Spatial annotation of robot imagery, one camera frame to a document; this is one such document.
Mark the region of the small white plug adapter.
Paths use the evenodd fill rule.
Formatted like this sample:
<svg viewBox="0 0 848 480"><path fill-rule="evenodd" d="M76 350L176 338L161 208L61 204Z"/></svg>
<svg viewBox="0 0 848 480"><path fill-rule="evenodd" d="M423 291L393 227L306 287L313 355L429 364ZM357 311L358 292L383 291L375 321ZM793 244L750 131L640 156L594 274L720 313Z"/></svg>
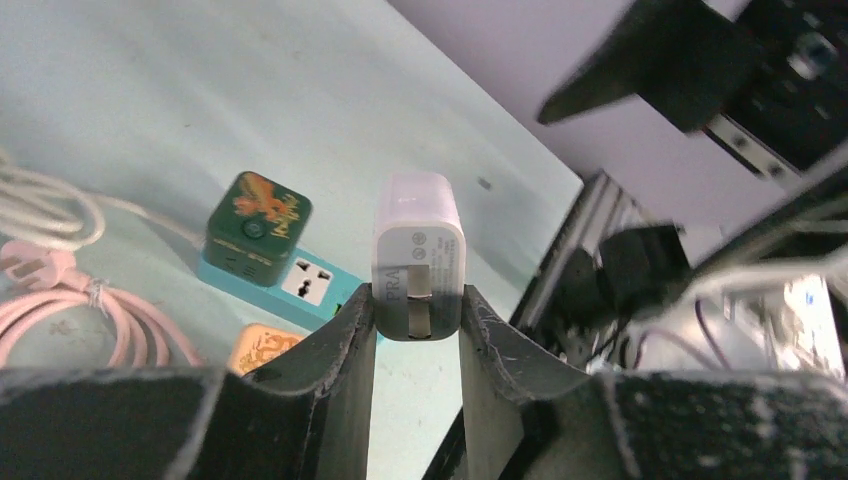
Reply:
<svg viewBox="0 0 848 480"><path fill-rule="evenodd" d="M372 240L374 322L394 341L436 341L459 328L467 245L450 182L432 172L391 175Z"/></svg>

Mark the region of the green cube plug adapter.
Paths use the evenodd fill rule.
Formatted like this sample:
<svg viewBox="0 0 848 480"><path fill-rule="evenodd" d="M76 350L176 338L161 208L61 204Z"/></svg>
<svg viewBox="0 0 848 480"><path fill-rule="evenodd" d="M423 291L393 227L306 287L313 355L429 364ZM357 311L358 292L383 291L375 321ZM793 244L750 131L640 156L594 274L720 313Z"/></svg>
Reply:
<svg viewBox="0 0 848 480"><path fill-rule="evenodd" d="M226 273L270 287L288 265L311 213L306 196L244 171L208 218L202 257Z"/></svg>

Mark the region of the teal power strip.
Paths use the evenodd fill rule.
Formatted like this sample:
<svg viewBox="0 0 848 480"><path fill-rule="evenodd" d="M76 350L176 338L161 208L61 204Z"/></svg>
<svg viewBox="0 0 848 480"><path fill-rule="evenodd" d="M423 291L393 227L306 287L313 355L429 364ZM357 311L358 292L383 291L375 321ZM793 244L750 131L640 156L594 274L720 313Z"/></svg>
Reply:
<svg viewBox="0 0 848 480"><path fill-rule="evenodd" d="M320 329L362 283L357 276L302 249L272 286L259 286L198 260L203 282L308 331Z"/></svg>

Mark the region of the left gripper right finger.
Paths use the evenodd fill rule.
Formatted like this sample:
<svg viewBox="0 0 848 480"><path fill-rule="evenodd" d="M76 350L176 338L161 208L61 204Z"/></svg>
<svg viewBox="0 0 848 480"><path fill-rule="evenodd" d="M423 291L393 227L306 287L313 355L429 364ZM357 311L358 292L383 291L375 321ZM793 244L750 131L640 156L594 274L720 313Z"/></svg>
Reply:
<svg viewBox="0 0 848 480"><path fill-rule="evenodd" d="M462 409L429 479L843 479L847 390L800 372L587 375L467 287Z"/></svg>

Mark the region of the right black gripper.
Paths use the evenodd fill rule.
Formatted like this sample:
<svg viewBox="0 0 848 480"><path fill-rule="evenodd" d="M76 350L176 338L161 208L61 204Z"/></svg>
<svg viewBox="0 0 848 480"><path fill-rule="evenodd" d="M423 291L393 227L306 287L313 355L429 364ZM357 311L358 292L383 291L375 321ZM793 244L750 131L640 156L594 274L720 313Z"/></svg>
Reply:
<svg viewBox="0 0 848 480"><path fill-rule="evenodd" d="M703 1L635 1L537 120L637 95L682 132L715 117L711 140L758 178L792 183L847 137L847 4L751 1L736 23Z"/></svg>

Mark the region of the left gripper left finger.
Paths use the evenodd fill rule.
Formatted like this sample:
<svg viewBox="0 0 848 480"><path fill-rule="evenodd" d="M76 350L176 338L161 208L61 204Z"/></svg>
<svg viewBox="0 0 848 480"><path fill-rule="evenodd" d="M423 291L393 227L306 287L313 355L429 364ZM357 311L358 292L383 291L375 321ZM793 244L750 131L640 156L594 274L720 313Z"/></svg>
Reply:
<svg viewBox="0 0 848 480"><path fill-rule="evenodd" d="M1 374L5 479L362 479L376 333L369 285L294 348L225 368Z"/></svg>

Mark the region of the yellow cube plug adapter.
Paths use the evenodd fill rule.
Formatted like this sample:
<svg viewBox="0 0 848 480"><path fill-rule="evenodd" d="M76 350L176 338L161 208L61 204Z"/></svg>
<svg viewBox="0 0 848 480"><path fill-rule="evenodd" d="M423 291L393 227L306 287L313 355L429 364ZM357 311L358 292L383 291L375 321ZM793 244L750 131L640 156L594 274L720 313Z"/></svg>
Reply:
<svg viewBox="0 0 848 480"><path fill-rule="evenodd" d="M227 366L243 376L286 353L304 338L302 334L268 325L249 324L237 336Z"/></svg>

